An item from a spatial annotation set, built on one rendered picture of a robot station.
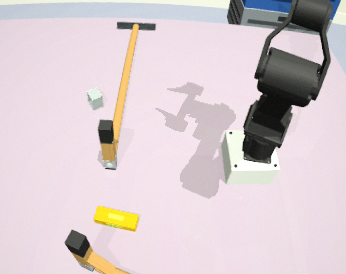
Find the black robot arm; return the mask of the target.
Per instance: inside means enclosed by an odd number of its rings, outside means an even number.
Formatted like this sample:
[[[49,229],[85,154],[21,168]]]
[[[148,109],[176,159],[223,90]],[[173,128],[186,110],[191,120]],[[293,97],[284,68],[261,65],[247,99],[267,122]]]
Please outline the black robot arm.
[[[282,146],[293,118],[292,105],[305,107],[311,100],[316,100],[331,63],[326,30],[334,5],[330,0],[292,0],[290,6],[287,19],[265,38],[254,75],[258,80],[257,90],[262,95],[250,105],[243,126],[242,151],[246,161],[271,164],[271,156],[276,147],[280,149]],[[295,54],[269,48],[272,39],[290,22],[320,34],[322,66]]]

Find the yellow rectangular block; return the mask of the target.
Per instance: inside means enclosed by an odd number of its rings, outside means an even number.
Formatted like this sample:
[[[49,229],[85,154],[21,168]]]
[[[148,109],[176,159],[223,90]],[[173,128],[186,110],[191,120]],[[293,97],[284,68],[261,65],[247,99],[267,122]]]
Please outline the yellow rectangular block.
[[[138,215],[97,206],[93,220],[97,224],[136,232]]]

